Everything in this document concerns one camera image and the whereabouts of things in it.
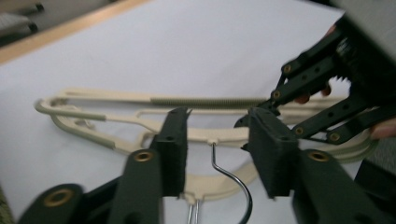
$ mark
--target hanger hook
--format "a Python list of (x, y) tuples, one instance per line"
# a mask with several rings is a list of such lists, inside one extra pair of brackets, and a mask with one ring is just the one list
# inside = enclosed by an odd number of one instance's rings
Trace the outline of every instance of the hanger hook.
[(228, 172), (228, 171), (226, 171), (226, 170), (224, 170), (221, 167), (216, 165), (216, 144), (213, 143), (211, 146), (212, 146), (212, 166), (213, 166), (213, 168), (215, 168), (215, 170), (217, 170), (220, 173), (222, 173), (222, 174), (228, 176), (229, 178), (231, 178), (234, 182), (236, 182), (239, 185), (239, 187), (241, 187), (241, 189), (245, 193), (245, 197), (247, 199), (247, 208), (246, 208), (245, 214), (242, 217), (242, 219), (239, 222), (239, 224), (246, 224), (246, 223), (248, 223), (248, 220), (249, 220), (250, 215), (251, 215), (251, 210), (253, 208), (253, 200), (251, 199), (250, 191), (248, 190), (248, 188), (244, 184), (244, 182), (242, 182), (242, 180), (240, 180), (235, 175), (231, 174), (230, 172)]

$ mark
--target brass screw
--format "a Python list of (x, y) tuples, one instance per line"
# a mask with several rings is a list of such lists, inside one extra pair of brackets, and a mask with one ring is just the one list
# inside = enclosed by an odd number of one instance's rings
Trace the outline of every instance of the brass screw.
[(330, 140), (332, 140), (333, 142), (336, 142), (336, 141), (338, 141), (338, 140), (340, 140), (340, 134), (339, 133), (332, 133), (331, 135), (330, 135)]
[(57, 207), (59, 205), (67, 203), (72, 197), (73, 190), (58, 189), (44, 199), (44, 205), (47, 207)]
[(279, 98), (279, 97), (280, 97), (280, 91), (274, 91), (273, 97), (274, 97), (275, 99)]
[(328, 161), (329, 157), (323, 152), (313, 151), (308, 154), (308, 157), (314, 161)]
[(303, 134), (304, 133), (304, 128), (302, 128), (302, 127), (299, 127), (299, 128), (297, 128), (296, 130), (295, 130), (295, 133), (296, 134)]
[(291, 71), (291, 65), (290, 64), (286, 64), (284, 67), (283, 67), (283, 72), (284, 73), (289, 73)]
[(134, 159), (136, 161), (149, 161), (153, 157), (153, 154), (151, 152), (140, 152), (136, 155), (134, 155)]

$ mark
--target white surface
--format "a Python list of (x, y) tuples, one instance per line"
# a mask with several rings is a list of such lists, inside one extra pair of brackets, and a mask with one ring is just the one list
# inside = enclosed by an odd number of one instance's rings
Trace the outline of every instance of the white surface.
[[(16, 217), (43, 190), (62, 183), (94, 189), (117, 177), (125, 156), (59, 130), (34, 102), (66, 87), (190, 96), (268, 96), (280, 66), (316, 43), (340, 17), (292, 0), (153, 1), (0, 67), (0, 184)], [(346, 85), (336, 85), (345, 94)], [(121, 105), (123, 110), (129, 105)], [(130, 106), (131, 112), (136, 106)], [(109, 132), (134, 137), (126, 125)], [(243, 154), (243, 161), (238, 160)], [(210, 148), (191, 147), (188, 171), (214, 174)], [(237, 168), (244, 152), (221, 150)], [(290, 199), (249, 186), (249, 223), (294, 223)], [(166, 200), (166, 223), (186, 223), (183, 201)], [(242, 193), (204, 203), (201, 223), (236, 223)]]

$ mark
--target metal rod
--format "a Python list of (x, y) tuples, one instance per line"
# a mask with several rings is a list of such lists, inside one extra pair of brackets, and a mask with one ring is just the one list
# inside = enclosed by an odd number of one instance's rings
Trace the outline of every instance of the metal rod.
[(244, 184), (244, 182), (242, 182), (238, 177), (236, 177), (235, 175), (227, 172), (226, 170), (224, 170), (221, 167), (216, 165), (216, 144), (215, 143), (212, 144), (212, 166), (213, 166), (213, 168), (215, 168), (215, 170), (219, 171), (220, 173), (228, 176), (233, 181), (235, 181), (239, 185), (239, 187), (241, 187), (241, 189), (244, 191), (245, 197), (247, 199), (247, 208), (246, 208), (245, 214), (242, 217), (242, 219), (239, 222), (239, 224), (248, 223), (248, 220), (249, 220), (250, 215), (251, 215), (251, 210), (252, 210), (252, 207), (253, 207), (253, 200), (251, 199), (250, 192), (248, 191), (248, 188)]
[(194, 210), (194, 206), (195, 205), (190, 204), (189, 218), (187, 219), (187, 224), (191, 224), (191, 222), (192, 222), (192, 211)]
[(195, 204), (195, 223), (194, 224), (198, 224), (200, 204), (201, 204), (201, 201), (197, 200), (197, 202)]

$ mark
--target human hand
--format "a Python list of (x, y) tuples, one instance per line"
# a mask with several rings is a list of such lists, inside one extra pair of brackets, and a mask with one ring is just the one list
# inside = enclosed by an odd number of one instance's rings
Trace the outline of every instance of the human hand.
[(377, 123), (370, 131), (372, 139), (396, 137), (396, 118)]
[[(329, 29), (329, 31), (326, 33), (326, 35), (333, 32), (334, 29), (335, 26), (332, 26)], [(321, 94), (323, 96), (328, 96), (330, 95), (331, 92), (332, 92), (332, 88), (330, 87), (329, 83), (327, 83), (326, 87), (323, 90), (321, 90)], [(304, 94), (294, 99), (294, 101), (299, 104), (305, 104), (306, 102), (309, 101), (309, 98), (310, 98), (309, 94)], [(396, 137), (396, 118), (377, 123), (376, 125), (370, 128), (370, 132), (372, 139)]]

